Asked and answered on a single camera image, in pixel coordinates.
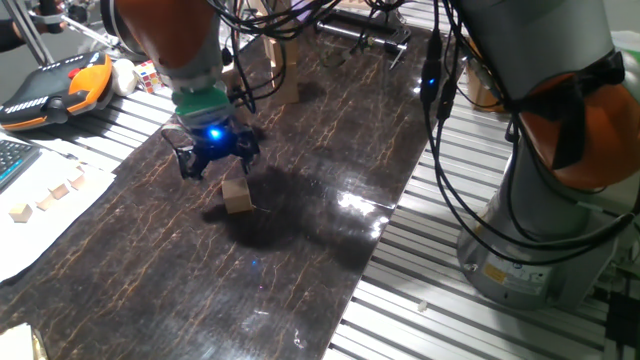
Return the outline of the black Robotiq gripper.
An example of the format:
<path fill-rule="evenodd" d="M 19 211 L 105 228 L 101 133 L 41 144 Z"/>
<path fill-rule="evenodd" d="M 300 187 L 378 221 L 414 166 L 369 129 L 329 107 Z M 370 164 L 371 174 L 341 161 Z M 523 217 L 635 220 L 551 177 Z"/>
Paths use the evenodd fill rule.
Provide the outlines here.
<path fill-rule="evenodd" d="M 246 175 L 260 155 L 259 143 L 253 129 L 235 116 L 217 118 L 213 123 L 189 128 L 193 146 L 175 148 L 181 177 L 184 180 L 202 180 L 206 160 L 215 161 L 234 155 L 241 158 Z"/>

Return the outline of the operator hand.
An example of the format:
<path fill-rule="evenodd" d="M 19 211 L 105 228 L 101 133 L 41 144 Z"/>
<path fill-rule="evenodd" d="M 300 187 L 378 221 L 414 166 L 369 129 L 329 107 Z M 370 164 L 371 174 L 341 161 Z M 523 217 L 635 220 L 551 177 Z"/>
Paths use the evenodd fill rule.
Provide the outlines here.
<path fill-rule="evenodd" d="M 18 0 L 16 5 L 23 12 L 22 19 L 40 34 L 58 34 L 67 27 L 62 19 L 65 0 Z"/>

